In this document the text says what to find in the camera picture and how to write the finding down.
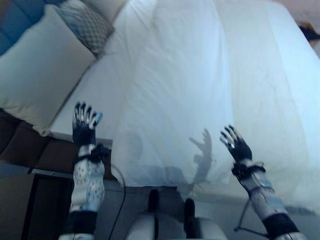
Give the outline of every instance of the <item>bed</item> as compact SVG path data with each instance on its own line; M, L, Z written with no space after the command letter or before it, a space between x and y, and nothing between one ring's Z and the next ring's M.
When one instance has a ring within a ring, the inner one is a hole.
M319 59L282 5L129 0L112 24L51 135L71 141L74 105L86 101L104 114L97 140L126 185L243 199L219 142L234 124L286 204L320 212Z

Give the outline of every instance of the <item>brown sofa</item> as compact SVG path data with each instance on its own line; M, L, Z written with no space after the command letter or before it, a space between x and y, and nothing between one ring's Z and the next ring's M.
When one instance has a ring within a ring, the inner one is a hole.
M32 126L0 109L0 162L53 172L72 173L78 150L74 143L40 136ZM106 157L105 178L114 180Z

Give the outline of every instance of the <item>robot finger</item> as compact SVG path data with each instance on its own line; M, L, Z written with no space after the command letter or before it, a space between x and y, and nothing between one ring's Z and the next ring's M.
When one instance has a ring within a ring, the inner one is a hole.
M85 120L85 109L86 109L86 103L83 102L80 108L80 113L79 113L80 114L79 119L81 122Z
M85 123L90 124L90 114L91 114L92 107L89 106L88 109L86 110L85 114Z
M92 114L90 123L89 123L89 128L90 129L94 129L94 122L96 120L96 115L97 115L97 113L94 111L93 114Z
M225 126L224 129L229 133L234 142L238 140L232 129L230 130L227 126Z
M97 124L100 122L102 116L103 114L101 112L93 113L91 122L89 124L89 128L94 129L97 126Z
M73 118L72 118L72 122L74 122L74 123L76 123L77 120L79 119L79 108L80 108L80 102L77 102L74 107L74 113L73 113Z
M222 142L226 145L226 147L228 149L234 149L235 148L234 141L227 134L225 134L223 131L221 131L221 135L222 135L221 138L224 139L224 141L222 141Z
M227 139L225 139L223 136L220 136L220 141L228 148L228 149L232 149L232 145L228 142Z
M235 136L238 140L243 139L242 136L240 135L240 133L238 133L238 131L232 125L229 125L229 128L232 130L232 132L235 134Z
M95 121L93 123L93 126L96 127L98 125L98 123L100 122L101 118L102 118L103 114L102 112L98 112L95 116Z

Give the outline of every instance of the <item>robotic arm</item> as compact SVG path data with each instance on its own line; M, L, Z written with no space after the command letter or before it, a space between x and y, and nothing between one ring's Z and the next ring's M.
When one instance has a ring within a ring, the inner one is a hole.
M232 173L247 191L252 207L271 240L308 240L290 219L284 203L276 195L262 164L252 162L252 152L240 134L231 126L224 128L220 140L235 163Z
M96 146L96 126L102 113L86 110L86 104L77 103L72 120L72 138L78 147L74 165L74 188L63 234L59 240L93 240L97 213L105 197L103 177L104 148Z

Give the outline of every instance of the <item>wall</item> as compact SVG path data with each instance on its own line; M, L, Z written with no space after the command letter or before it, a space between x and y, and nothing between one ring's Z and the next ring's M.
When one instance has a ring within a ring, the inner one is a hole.
M282 3L296 21L310 22L320 33L320 0L275 0Z

